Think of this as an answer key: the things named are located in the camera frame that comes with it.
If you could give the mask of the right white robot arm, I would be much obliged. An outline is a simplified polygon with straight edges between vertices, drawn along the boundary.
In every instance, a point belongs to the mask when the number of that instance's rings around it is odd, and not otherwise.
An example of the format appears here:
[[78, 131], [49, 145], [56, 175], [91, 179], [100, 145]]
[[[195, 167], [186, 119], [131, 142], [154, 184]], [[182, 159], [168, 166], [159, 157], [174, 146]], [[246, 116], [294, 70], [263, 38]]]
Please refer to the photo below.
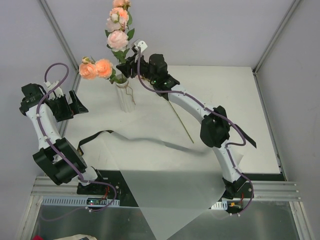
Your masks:
[[139, 77], [150, 81], [151, 92], [157, 93], [171, 103], [175, 103], [190, 113], [200, 123], [200, 139], [211, 148], [220, 164], [225, 192], [222, 195], [229, 200], [243, 191], [247, 178], [242, 174], [233, 159], [230, 146], [230, 128], [234, 128], [244, 143], [256, 142], [238, 125], [232, 123], [222, 106], [209, 107], [193, 97], [178, 80], [168, 73], [168, 65], [162, 54], [152, 54], [146, 62], [143, 56], [134, 54], [116, 66], [127, 78]]

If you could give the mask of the black ribbon gold lettering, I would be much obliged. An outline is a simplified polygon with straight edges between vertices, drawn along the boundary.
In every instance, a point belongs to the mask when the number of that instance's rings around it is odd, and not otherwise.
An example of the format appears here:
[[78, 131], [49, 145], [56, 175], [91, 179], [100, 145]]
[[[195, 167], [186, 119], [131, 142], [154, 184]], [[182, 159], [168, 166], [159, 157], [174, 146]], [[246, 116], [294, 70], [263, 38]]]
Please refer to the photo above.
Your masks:
[[186, 148], [186, 147], [182, 147], [181, 145], [176, 145], [176, 144], [173, 144], [173, 143], [170, 143], [170, 142], [166, 142], [166, 141], [161, 141], [161, 140], [158, 140], [158, 139], [155, 139], [155, 138], [133, 138], [133, 139], [129, 139], [117, 132], [114, 132], [112, 130], [103, 130], [103, 131], [99, 131], [87, 138], [84, 138], [82, 140], [79, 141], [78, 143], [78, 146], [77, 146], [77, 151], [79, 152], [79, 154], [81, 156], [84, 155], [84, 151], [82, 150], [81, 146], [82, 145], [85, 145], [91, 141], [93, 141], [94, 139], [96, 139], [99, 135], [103, 134], [103, 133], [109, 133], [109, 134], [112, 134], [114, 137], [117, 137], [118, 139], [122, 140], [122, 141], [127, 141], [127, 142], [133, 142], [133, 141], [143, 141], [143, 140], [146, 140], [146, 141], [149, 141], [149, 142], [154, 142], [158, 145], [165, 145], [166, 147], [169, 147], [169, 148], [172, 148], [172, 149], [175, 149], [175, 150], [179, 150], [179, 151], [183, 151], [183, 152], [187, 152], [187, 153], [194, 153], [196, 155], [200, 155], [201, 152], [200, 151], [196, 151], [196, 150], [192, 150], [190, 148]]

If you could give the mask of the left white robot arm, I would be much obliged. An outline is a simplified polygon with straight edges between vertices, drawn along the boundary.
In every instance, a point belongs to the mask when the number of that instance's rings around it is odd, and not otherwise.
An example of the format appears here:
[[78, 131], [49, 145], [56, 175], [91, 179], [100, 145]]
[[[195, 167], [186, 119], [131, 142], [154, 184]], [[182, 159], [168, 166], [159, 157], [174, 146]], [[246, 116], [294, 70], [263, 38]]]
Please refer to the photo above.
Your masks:
[[99, 178], [96, 169], [87, 166], [80, 151], [61, 137], [56, 127], [58, 122], [88, 113], [75, 92], [69, 92], [71, 103], [68, 103], [61, 90], [54, 91], [48, 97], [39, 84], [27, 84], [21, 90], [24, 98], [19, 110], [31, 120], [38, 139], [38, 152], [32, 156], [35, 163], [56, 185], [69, 183], [78, 177], [81, 184], [88, 185], [94, 194], [102, 194], [106, 188], [105, 181]]

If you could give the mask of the white wrapping paper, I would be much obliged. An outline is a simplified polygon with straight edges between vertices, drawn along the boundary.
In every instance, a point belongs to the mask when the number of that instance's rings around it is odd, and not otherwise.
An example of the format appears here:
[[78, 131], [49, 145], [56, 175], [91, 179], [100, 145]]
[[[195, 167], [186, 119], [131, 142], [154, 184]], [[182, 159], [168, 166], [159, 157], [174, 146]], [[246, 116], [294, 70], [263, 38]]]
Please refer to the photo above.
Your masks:
[[209, 210], [225, 192], [227, 148], [209, 148], [177, 126], [134, 122], [102, 140], [152, 233], [166, 240]]

